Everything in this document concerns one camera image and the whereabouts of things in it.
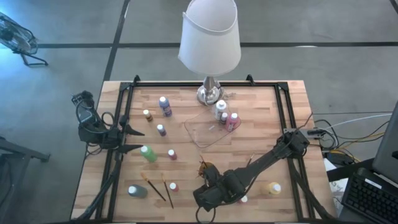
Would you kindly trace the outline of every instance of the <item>wooden tabletop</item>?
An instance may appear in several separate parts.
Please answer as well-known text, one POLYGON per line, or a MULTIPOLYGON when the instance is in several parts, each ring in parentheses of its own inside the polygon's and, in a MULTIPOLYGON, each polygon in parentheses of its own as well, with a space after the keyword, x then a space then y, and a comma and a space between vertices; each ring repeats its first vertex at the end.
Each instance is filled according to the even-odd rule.
MULTIPOLYGON (((287 81, 294 107, 297 126, 303 125, 311 113, 303 81, 287 81)), ((98 113, 114 112, 120 82, 104 82, 99 98, 98 113)), ((214 163, 222 173, 227 169, 245 166, 252 153, 257 159, 275 145, 281 135, 279 114, 275 92, 271 87, 226 87, 227 100, 231 111, 238 113, 241 125, 238 129, 206 148, 196 146, 184 123, 209 108, 196 100, 195 87, 142 87, 135 88, 131 107, 130 124, 145 136, 128 136, 127 143, 143 144, 152 147, 158 155, 155 163, 149 163, 139 150, 124 156, 119 179, 116 200, 115 222, 195 222, 197 205, 192 192, 203 185, 198 176, 200 155, 207 162, 214 163), (169 99, 173 116, 163 117, 158 100, 161 96, 169 99), (148 123, 142 110, 149 110, 154 120, 148 123), (156 125, 163 124, 167 135, 162 137, 156 125), (174 149, 178 159, 171 161, 167 151, 174 149), (161 194, 167 199, 164 202, 149 184, 140 176, 144 172, 161 194), (170 191, 174 209, 171 208, 162 182, 164 173, 166 182, 175 182, 178 192, 170 191), (146 198, 135 198, 127 194, 132 184, 141 185, 148 190, 146 198)), ((285 117, 289 124, 286 105, 285 117)), ((313 127, 313 119, 305 128, 313 127)), ((89 156, 83 166, 78 192, 72 211, 72 218, 79 216, 98 193, 103 175, 106 151, 97 156, 89 156)), ((326 176, 325 166, 318 147, 309 147, 304 157, 311 191, 320 203, 335 215, 331 190, 326 176)), ((306 213, 305 200, 301 192, 302 206, 306 213)), ((108 211, 106 197, 103 214, 108 211)), ((210 220, 212 212, 199 212, 201 221, 210 220)), ((274 222, 296 221, 292 188, 286 160, 281 160, 265 170, 257 178, 248 192, 246 204, 232 204, 218 207, 215 222, 274 222), (262 194, 262 186, 278 182, 282 186, 279 195, 262 194)))

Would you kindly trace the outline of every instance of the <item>yellow paint bottle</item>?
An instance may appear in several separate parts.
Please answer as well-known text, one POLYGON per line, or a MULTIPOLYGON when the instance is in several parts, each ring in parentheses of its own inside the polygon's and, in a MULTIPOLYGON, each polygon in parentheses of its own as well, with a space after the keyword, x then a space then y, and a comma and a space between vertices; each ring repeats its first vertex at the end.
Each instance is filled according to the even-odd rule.
POLYGON ((269 193, 273 195, 280 194, 282 187, 277 182, 272 182, 268 185, 269 193))

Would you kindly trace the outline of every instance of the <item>keyboard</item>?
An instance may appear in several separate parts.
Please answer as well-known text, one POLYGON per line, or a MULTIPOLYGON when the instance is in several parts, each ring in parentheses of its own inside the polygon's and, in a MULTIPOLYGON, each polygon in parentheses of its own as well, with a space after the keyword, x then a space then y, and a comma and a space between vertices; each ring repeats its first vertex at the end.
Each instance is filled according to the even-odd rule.
POLYGON ((398 189, 364 168, 349 178, 341 203, 375 223, 398 224, 398 189))

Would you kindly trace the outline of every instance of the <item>gray floor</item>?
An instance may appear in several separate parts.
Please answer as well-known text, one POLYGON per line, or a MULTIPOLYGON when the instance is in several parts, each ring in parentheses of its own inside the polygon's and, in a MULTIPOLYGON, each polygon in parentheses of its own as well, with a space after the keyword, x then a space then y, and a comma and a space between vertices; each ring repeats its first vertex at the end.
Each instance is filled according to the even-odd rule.
MULTIPOLYGON (((398 41, 389 0, 237 0, 242 42, 398 41)), ((132 1, 122 43, 179 42, 187 0, 132 1)), ((123 0, 0 0, 0 11, 32 29, 42 44, 112 43, 123 0)), ((111 49, 39 49, 49 67, 28 68, 0 48, 0 136, 51 153, 32 161, 15 223, 68 220, 84 144, 70 94, 98 98, 111 49)), ((201 80, 177 59, 178 49, 119 49, 111 80, 201 80)), ((398 100, 396 47, 244 48, 238 67, 221 80, 305 80, 316 119, 332 124, 392 111, 398 100)), ((388 118, 338 126, 341 136, 371 133, 388 118)), ((375 155, 378 141, 348 149, 375 155)))

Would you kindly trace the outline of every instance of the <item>computer monitor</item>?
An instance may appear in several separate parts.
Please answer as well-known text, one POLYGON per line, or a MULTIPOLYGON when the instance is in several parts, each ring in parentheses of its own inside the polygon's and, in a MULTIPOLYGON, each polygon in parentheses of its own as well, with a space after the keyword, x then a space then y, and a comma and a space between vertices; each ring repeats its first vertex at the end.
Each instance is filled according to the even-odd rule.
POLYGON ((372 166, 378 174, 398 184, 398 102, 372 166))

